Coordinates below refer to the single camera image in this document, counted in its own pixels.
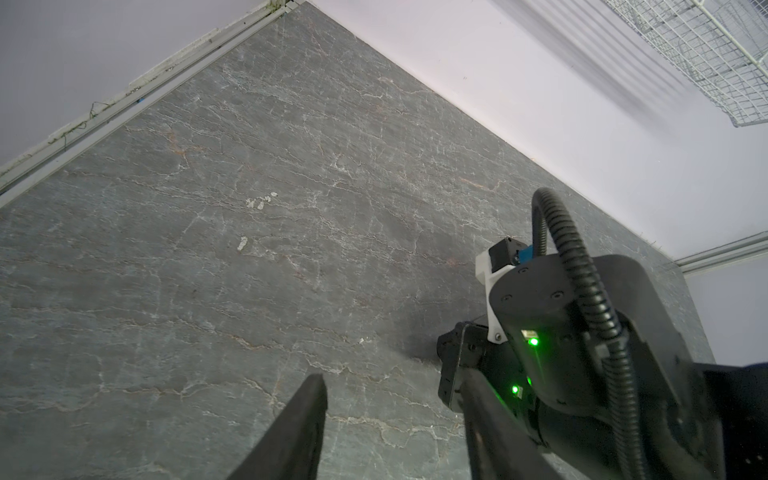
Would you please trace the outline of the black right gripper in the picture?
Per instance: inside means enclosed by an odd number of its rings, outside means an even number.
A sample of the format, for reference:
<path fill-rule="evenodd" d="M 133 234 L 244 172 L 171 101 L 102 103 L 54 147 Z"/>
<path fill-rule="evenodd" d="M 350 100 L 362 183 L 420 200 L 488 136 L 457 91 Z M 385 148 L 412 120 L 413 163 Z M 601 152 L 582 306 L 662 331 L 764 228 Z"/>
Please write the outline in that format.
<path fill-rule="evenodd" d="M 465 373 L 475 369 L 482 373 L 502 404 L 510 411 L 515 424 L 534 442 L 538 431 L 538 399 L 530 378 L 509 343 L 495 344 L 487 340 L 488 327 L 476 322 L 459 322 L 440 335 L 436 352 L 441 362 L 438 396 L 450 410 L 460 413 L 460 387 Z"/>

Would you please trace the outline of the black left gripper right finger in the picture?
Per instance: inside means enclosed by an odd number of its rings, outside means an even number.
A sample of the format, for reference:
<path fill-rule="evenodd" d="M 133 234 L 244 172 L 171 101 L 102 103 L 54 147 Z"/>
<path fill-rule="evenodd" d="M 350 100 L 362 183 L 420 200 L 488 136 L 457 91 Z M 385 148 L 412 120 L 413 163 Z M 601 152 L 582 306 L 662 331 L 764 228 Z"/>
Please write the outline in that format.
<path fill-rule="evenodd" d="M 460 387 L 473 479 L 558 479 L 556 470 L 515 425 L 485 376 L 470 369 Z"/>

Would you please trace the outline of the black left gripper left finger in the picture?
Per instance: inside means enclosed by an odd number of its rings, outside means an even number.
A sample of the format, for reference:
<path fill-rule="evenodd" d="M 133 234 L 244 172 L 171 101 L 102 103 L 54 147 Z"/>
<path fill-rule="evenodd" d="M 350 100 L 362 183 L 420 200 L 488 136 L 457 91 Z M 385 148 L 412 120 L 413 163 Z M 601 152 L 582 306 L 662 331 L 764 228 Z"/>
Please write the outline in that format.
<path fill-rule="evenodd" d="M 318 475 L 327 387 L 309 375 L 230 479 L 315 479 Z"/>

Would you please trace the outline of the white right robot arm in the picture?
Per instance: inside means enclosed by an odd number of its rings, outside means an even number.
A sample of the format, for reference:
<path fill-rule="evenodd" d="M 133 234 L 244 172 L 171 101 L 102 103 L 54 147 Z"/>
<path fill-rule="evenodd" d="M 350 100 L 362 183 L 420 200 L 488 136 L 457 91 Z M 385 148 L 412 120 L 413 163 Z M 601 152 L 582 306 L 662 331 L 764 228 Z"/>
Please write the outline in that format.
<path fill-rule="evenodd" d="M 441 335 L 438 394 L 465 415 L 476 479 L 544 479 L 554 454 L 594 479 L 763 479 L 767 367 L 692 359 L 643 267 L 595 267 L 620 332 L 600 337 L 555 255 L 499 271 L 487 303 L 503 339 L 467 321 Z"/>

